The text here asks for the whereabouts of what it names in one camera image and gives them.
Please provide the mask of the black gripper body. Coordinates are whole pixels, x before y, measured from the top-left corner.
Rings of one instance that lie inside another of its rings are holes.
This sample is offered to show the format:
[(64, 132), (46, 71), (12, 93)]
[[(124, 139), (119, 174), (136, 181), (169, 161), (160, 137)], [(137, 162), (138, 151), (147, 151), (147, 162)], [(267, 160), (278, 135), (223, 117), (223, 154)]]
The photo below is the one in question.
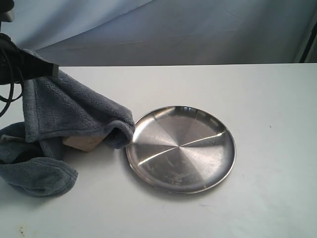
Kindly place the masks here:
[(4, 34), (0, 34), (0, 84), (23, 84), (21, 66), (22, 53), (11, 40)]

